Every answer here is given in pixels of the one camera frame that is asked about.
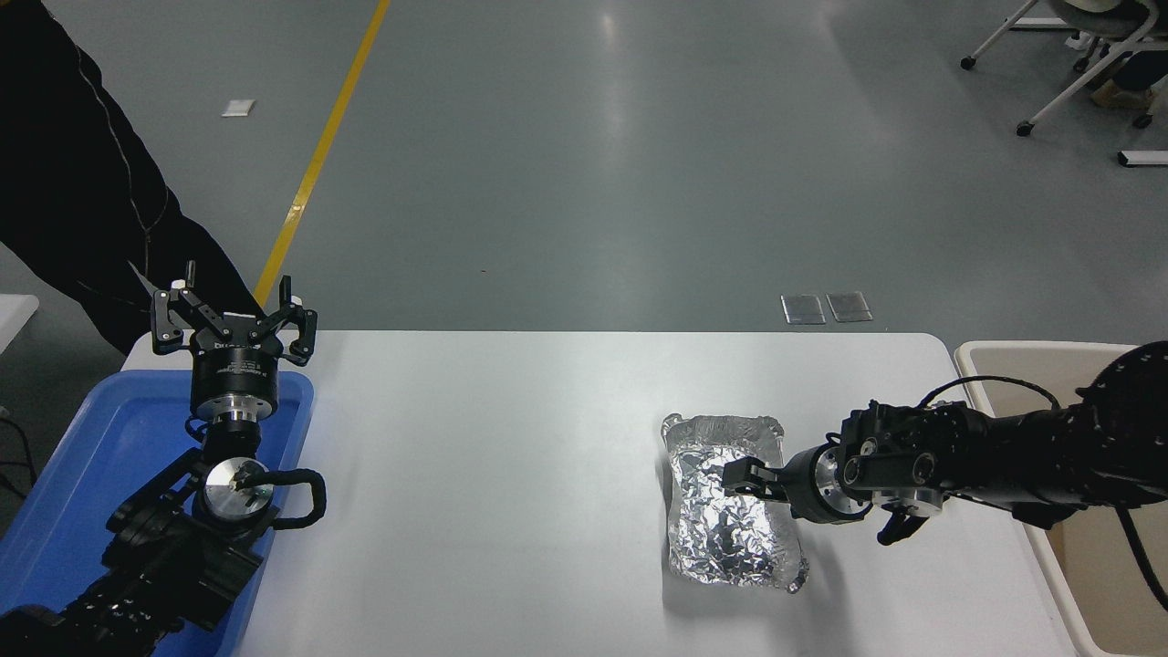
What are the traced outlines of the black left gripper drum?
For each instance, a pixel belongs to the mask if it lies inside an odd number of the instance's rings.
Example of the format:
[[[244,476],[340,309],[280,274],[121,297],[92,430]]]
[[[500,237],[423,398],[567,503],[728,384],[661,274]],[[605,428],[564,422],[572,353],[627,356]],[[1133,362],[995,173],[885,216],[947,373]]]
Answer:
[[[222,337],[202,321],[193,330],[192,409],[225,409],[245,406],[253,409],[278,408],[278,357],[281,343],[274,324],[266,318],[228,313],[221,323],[229,331]]]

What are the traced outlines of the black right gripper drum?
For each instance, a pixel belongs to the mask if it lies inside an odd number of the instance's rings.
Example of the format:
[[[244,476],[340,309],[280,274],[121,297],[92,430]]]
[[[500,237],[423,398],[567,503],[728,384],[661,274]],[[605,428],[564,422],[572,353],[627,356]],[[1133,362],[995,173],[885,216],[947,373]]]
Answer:
[[[784,466],[786,482],[783,487],[793,518],[807,521],[820,520],[820,496],[815,483],[815,471],[821,448],[809,448],[793,454]]]

